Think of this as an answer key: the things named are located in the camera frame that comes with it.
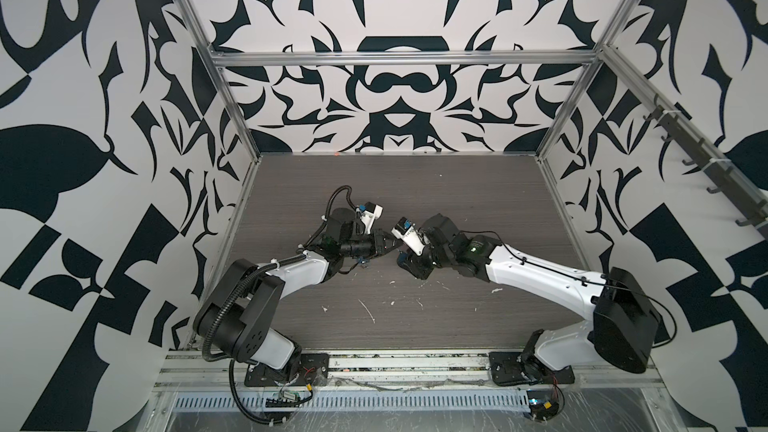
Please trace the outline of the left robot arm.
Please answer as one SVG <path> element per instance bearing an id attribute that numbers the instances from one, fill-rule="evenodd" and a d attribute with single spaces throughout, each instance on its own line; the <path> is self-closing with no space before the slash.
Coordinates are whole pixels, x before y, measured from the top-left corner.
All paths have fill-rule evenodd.
<path id="1" fill-rule="evenodd" d="M 310 402 L 314 392 L 294 399 L 270 399 L 266 410 L 250 410 L 237 391 L 237 364 L 262 366 L 279 385 L 292 383 L 300 375 L 301 346 L 272 327 L 281 299 L 306 287 L 319 285 L 344 273 L 350 258 L 356 265 L 382 257 L 402 245 L 412 224 L 405 221 L 391 230 L 376 227 L 382 206 L 355 204 L 352 188 L 343 185 L 332 198 L 343 195 L 346 204 L 326 204 L 320 226 L 297 248 L 294 255 L 261 265 L 246 259 L 234 261 L 202 303 L 193 330 L 201 337 L 202 358 L 228 364 L 228 385 L 237 409 L 251 422 L 263 426 L 284 424 L 291 409 Z"/>

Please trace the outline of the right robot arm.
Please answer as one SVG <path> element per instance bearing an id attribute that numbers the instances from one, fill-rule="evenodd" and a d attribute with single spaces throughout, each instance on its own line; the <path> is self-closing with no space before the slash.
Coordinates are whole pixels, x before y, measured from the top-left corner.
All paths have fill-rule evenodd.
<path id="1" fill-rule="evenodd" d="M 570 326 L 533 332 L 522 352 L 493 366 L 499 386 L 555 384 L 576 366 L 642 374 L 652 350 L 666 343 L 658 333 L 667 308 L 624 269 L 598 273 L 550 262 L 513 248 L 494 231 L 461 230 L 441 214 L 422 226 L 402 218 L 392 233 L 407 248 L 399 266 L 420 280 L 449 268 L 526 291 L 580 317 Z"/>

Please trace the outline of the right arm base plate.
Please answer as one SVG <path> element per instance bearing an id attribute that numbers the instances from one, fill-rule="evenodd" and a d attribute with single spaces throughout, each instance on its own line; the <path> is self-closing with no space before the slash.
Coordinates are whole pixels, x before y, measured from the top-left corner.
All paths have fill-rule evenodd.
<path id="1" fill-rule="evenodd" d="M 536 357 L 522 352 L 494 351 L 488 354 L 488 359 L 491 380 L 500 387 L 575 383 L 575 374 L 571 366 L 552 370 Z"/>

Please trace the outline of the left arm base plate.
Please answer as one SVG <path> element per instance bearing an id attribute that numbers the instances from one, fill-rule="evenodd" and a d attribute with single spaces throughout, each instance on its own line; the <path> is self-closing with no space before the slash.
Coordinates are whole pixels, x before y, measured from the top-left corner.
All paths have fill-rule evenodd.
<path id="1" fill-rule="evenodd" d="M 275 370 L 266 365 L 248 367 L 244 384 L 246 387 L 304 387 L 307 384 L 322 386 L 327 383 L 330 369 L 328 353 L 302 353 L 291 359 L 283 369 Z"/>

